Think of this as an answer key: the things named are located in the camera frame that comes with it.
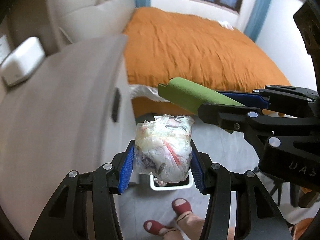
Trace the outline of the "orange bed cover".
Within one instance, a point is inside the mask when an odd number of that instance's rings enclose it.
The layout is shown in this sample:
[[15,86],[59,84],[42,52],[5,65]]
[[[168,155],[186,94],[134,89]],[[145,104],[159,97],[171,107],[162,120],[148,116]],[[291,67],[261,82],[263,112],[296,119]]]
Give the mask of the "orange bed cover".
[[[276,64],[245,34],[195,15],[153,7],[135,10],[124,29],[129,85],[157,88],[182,77],[214,90],[251,92],[266,85],[289,85]],[[135,117],[185,115],[170,102],[132,99]]]

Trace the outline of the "white fringed bed sheet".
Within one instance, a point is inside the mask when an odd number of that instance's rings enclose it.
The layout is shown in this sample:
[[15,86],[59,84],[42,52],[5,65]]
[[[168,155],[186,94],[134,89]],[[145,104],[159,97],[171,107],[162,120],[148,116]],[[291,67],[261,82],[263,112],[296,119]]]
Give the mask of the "white fringed bed sheet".
[[129,85],[130,97],[135,98],[147,98],[155,102],[169,102],[158,94],[158,89],[145,85]]

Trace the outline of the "beige padded headboard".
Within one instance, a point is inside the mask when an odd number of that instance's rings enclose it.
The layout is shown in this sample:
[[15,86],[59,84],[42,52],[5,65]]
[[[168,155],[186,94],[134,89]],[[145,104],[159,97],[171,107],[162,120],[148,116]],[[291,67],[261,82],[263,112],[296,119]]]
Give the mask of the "beige padded headboard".
[[122,33],[135,8],[134,0],[15,0],[7,23],[14,46],[36,36],[50,55],[69,44]]

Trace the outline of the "white tissue box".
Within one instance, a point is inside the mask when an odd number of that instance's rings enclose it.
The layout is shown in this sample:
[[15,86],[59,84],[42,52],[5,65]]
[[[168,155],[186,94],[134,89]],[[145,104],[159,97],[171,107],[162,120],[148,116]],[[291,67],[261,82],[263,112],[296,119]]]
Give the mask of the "white tissue box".
[[38,37],[32,36],[22,42],[1,64],[1,78],[9,87],[27,79],[46,58]]

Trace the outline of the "clear plastic bag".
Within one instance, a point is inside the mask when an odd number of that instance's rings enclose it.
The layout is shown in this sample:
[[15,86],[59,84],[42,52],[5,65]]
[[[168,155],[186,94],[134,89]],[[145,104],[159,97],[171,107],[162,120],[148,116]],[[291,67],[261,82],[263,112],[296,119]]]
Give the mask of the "clear plastic bag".
[[133,171],[165,183],[186,180],[192,157],[190,116],[156,116],[136,126]]

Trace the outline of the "red slipper foot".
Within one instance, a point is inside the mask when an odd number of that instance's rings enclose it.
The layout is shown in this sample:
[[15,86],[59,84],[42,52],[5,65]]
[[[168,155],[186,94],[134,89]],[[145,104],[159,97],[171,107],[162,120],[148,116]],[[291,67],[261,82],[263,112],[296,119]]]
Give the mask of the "red slipper foot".
[[146,232],[156,236],[164,236],[167,232],[171,230],[171,228],[168,228],[155,220],[145,221],[143,224],[143,228]]
[[190,203],[184,198],[177,198],[173,200],[171,206],[177,217],[180,217],[181,215],[186,213],[192,213]]

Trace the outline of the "grey nightstand cabinet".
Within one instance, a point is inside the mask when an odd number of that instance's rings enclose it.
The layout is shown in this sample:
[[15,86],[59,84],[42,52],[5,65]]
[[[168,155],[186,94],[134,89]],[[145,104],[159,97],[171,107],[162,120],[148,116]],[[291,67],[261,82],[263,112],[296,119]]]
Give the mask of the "grey nightstand cabinet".
[[68,45],[1,103],[1,210],[28,239],[69,171],[94,171],[135,136],[127,37]]

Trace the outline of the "blue curtain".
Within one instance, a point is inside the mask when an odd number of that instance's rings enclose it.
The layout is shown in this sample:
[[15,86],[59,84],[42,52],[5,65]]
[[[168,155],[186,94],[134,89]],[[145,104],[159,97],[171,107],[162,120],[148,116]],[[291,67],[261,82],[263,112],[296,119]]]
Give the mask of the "blue curtain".
[[244,34],[256,42],[266,19],[271,0],[255,0]]

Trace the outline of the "green foam tube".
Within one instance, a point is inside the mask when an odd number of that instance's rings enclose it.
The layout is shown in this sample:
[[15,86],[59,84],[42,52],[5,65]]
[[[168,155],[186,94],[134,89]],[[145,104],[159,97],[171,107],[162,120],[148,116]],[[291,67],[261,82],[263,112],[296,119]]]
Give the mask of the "green foam tube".
[[215,90],[204,87],[182,77],[171,79],[166,85],[158,85],[160,97],[198,116],[204,123],[219,126],[229,132],[244,132],[245,118],[233,110],[244,105]]

